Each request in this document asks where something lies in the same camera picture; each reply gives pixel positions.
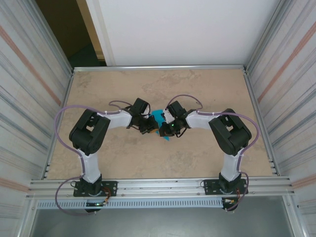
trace white wall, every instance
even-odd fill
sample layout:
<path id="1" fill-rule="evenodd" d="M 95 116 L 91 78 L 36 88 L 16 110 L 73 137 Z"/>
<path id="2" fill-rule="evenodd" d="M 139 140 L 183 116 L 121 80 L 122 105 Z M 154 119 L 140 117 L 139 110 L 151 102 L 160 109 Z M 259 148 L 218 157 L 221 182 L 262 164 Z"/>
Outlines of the white wall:
<path id="1" fill-rule="evenodd" d="M 244 64 L 279 0 L 87 0 L 109 66 Z"/>

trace blue object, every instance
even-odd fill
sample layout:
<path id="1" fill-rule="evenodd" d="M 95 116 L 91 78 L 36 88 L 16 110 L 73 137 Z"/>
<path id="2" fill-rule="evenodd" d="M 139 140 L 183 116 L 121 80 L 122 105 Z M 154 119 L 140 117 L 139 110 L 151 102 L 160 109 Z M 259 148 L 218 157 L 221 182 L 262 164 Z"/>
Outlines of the blue object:
<path id="1" fill-rule="evenodd" d="M 152 111 L 151 114 L 154 116 L 156 122 L 158 123 L 159 128 L 162 126 L 162 123 L 165 122 L 164 118 L 161 116 L 162 110 L 155 110 Z"/>

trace corrugated metal wall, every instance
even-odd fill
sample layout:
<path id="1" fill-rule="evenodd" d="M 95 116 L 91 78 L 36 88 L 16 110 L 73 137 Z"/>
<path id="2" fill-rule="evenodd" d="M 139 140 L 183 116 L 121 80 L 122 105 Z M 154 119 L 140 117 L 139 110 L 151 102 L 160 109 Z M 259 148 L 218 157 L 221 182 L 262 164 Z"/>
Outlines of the corrugated metal wall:
<path id="1" fill-rule="evenodd" d="M 316 1 L 292 1 L 249 71 L 276 161 L 316 235 Z"/>
<path id="2" fill-rule="evenodd" d="M 41 178 L 71 69 L 32 1 L 0 1 L 0 236 L 21 218 Z"/>

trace orange stripe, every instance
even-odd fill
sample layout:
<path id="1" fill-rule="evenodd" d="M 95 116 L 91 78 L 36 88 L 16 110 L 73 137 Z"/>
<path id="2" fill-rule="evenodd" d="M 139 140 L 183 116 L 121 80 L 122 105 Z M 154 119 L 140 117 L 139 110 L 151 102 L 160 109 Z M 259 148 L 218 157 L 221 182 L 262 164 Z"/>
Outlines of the orange stripe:
<path id="1" fill-rule="evenodd" d="M 25 192 L 25 193 L 29 191 L 29 187 L 16 183 L 12 180 L 3 179 L 3 178 L 0 178 L 0 186 L 9 188 L 9 189 L 14 189 L 21 192 Z"/>
<path id="2" fill-rule="evenodd" d="M 292 62 L 292 60 L 296 57 L 296 55 L 302 50 L 302 48 L 307 44 L 307 42 L 311 39 L 313 34 L 316 32 L 316 22 L 312 25 L 312 27 L 307 31 L 301 41 L 298 43 L 290 57 L 285 61 L 283 66 L 278 70 L 276 75 L 272 78 L 271 82 L 268 84 L 266 89 L 262 92 L 262 94 L 258 98 L 258 102 L 260 103 L 262 98 L 267 94 L 267 92 L 271 89 L 273 84 L 277 81 L 277 79 L 282 75 L 284 70 L 288 67 L 288 65 Z"/>
<path id="3" fill-rule="evenodd" d="M 302 188 L 307 185 L 316 184 L 316 174 L 300 179 L 292 183 L 294 189 Z"/>
<path id="4" fill-rule="evenodd" d="M 30 61 L 25 57 L 25 55 L 21 52 L 21 50 L 16 46 L 10 36 L 5 32 L 4 28 L 0 26 L 0 35 L 4 39 L 4 41 L 10 46 L 10 48 L 15 52 L 15 54 L 20 58 L 23 64 L 30 70 L 30 72 L 35 76 L 35 78 L 41 83 L 41 85 L 45 88 L 45 90 L 49 93 L 49 95 L 54 99 L 54 101 L 61 105 L 61 101 L 54 94 L 54 92 L 49 88 L 40 74 L 36 71 Z"/>

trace marble surface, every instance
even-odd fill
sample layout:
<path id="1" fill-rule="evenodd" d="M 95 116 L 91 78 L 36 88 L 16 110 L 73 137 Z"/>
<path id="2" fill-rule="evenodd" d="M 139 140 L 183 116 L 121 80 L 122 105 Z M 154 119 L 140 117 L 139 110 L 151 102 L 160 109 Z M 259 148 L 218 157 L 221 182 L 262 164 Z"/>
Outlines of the marble surface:
<path id="1" fill-rule="evenodd" d="M 232 108 L 255 120 L 241 70 L 77 72 L 67 105 L 110 111 L 115 110 L 108 105 L 111 100 L 133 104 L 140 97 L 157 110 L 183 93 L 196 96 L 204 105 L 203 111 Z M 180 97 L 178 101 L 187 110 L 198 106 L 191 98 Z M 69 145 L 69 132 L 82 113 L 83 109 L 65 111 L 60 136 Z M 245 124 L 255 137 L 252 124 Z M 203 129 L 188 129 L 183 137 L 166 141 L 156 133 L 141 135 L 135 129 L 115 128 L 108 130 L 98 153 L 102 176 L 111 179 L 217 177 L 223 165 L 223 152 L 213 133 Z M 241 169 L 250 176 L 272 174 L 261 137 L 245 153 Z M 78 156 L 57 142 L 48 179 L 80 173 Z"/>

